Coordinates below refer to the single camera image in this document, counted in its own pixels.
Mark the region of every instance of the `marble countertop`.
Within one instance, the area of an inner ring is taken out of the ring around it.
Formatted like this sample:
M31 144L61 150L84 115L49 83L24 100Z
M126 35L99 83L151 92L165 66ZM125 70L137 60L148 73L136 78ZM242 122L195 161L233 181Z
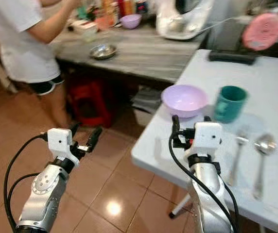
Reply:
M92 42L64 31L52 41L51 47L60 60L175 83L205 36L202 33L190 41L168 40L146 24L134 30L116 28L98 33ZM115 45L117 55L103 61L90 58L90 49L100 43Z

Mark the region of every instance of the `lavender plastic bowl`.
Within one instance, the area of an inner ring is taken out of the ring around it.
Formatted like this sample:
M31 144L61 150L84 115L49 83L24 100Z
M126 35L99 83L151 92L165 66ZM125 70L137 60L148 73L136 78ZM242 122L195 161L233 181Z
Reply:
M207 96L195 86L173 85L163 91L162 101L172 115L193 117L207 105Z
M141 21L142 15L127 15L120 19L122 26L128 29L136 28Z

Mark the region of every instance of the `teal cup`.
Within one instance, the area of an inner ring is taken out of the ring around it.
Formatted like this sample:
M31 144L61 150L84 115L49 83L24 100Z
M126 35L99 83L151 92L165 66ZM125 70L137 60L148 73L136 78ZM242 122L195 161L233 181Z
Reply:
M222 87L215 105L213 118L221 123L234 121L246 103L247 96L247 92L237 86Z

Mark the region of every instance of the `hand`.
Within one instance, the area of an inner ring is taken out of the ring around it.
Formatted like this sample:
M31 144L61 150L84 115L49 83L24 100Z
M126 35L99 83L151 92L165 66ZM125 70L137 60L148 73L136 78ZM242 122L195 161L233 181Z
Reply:
M75 8L82 6L82 0L66 0L66 5L74 10Z

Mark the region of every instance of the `red plastic stool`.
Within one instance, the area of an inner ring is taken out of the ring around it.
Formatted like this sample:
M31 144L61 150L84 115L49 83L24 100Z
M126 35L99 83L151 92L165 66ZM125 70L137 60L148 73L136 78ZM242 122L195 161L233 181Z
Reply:
M103 125L106 128L112 125L113 113L108 106L113 104L114 98L103 81L77 79L70 82L68 93L75 117L83 125ZM89 116L82 113L84 104L89 106Z

